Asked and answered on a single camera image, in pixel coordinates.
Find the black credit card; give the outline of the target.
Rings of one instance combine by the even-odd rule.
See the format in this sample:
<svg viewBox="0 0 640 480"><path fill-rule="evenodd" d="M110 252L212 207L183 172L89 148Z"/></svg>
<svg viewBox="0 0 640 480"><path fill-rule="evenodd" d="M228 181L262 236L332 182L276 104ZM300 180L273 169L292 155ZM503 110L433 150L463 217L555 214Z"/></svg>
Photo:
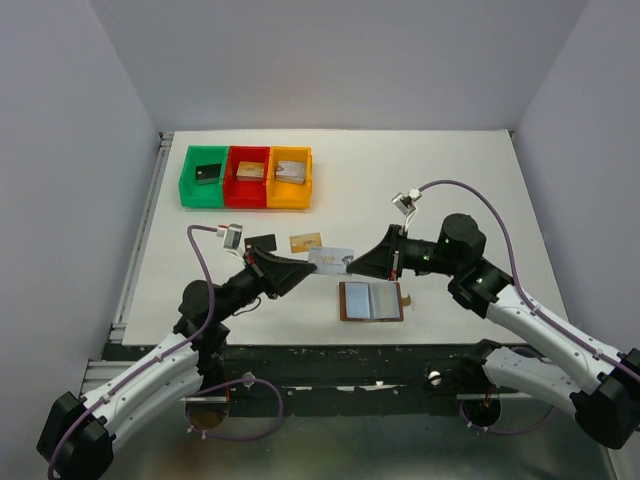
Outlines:
<svg viewBox="0 0 640 480"><path fill-rule="evenodd" d="M275 234L247 237L244 239L244 246L246 250L259 248L264 252L275 252L278 249Z"/></svg>

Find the gold credit card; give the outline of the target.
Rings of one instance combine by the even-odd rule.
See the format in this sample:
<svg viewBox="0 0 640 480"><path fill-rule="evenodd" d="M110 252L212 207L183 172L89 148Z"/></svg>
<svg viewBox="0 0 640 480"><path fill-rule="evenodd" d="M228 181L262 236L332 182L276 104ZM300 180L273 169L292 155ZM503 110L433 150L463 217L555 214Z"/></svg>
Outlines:
<svg viewBox="0 0 640 480"><path fill-rule="evenodd" d="M313 247L322 246L321 234L313 232L290 236L289 245L292 253L308 252Z"/></svg>

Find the brown leather card holder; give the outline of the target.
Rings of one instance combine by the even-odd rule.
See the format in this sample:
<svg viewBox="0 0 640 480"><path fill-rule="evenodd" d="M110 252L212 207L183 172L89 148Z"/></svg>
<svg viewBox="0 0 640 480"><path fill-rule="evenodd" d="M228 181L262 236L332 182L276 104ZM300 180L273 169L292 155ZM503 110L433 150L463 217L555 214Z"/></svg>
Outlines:
<svg viewBox="0 0 640 480"><path fill-rule="evenodd" d="M410 295L398 282L340 282L339 310L343 322L402 322Z"/></svg>

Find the silver VIP credit card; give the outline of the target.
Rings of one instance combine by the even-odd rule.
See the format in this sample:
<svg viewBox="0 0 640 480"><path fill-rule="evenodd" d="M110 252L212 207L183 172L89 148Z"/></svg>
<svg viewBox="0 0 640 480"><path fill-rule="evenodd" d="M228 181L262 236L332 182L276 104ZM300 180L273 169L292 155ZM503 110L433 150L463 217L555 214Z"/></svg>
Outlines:
<svg viewBox="0 0 640 480"><path fill-rule="evenodd" d="M316 266L318 275L347 275L347 267L354 260L354 250L349 248L313 246L308 261Z"/></svg>

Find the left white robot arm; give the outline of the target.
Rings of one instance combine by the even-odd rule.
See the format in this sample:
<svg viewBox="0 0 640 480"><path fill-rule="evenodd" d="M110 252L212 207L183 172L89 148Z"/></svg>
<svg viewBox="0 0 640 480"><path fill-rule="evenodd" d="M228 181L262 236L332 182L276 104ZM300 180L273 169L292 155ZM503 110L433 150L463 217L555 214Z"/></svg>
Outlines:
<svg viewBox="0 0 640 480"><path fill-rule="evenodd" d="M53 402L36 445L48 478L100 478L117 449L169 404L214 393L222 380L215 362L229 333L225 320L261 296L286 295L315 270L308 261L255 248L225 283L213 284L209 274L189 283L179 321L157 346L100 387Z"/></svg>

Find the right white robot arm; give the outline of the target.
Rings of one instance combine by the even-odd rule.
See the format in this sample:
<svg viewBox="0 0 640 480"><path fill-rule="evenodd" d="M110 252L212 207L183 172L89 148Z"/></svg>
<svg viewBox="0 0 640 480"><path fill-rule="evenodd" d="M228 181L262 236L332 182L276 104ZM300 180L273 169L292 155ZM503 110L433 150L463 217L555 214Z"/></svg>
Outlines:
<svg viewBox="0 0 640 480"><path fill-rule="evenodd" d="M639 427L639 351L628 352L584 333L536 302L484 257L485 235L475 220L451 214L436 241L411 239L389 226L373 249L354 259L351 274L397 280L404 270L449 277L448 292L462 308L514 333L542 354L527 359L481 341L460 367L469 390L489 385L517 390L571 415L593 440L622 448Z"/></svg>

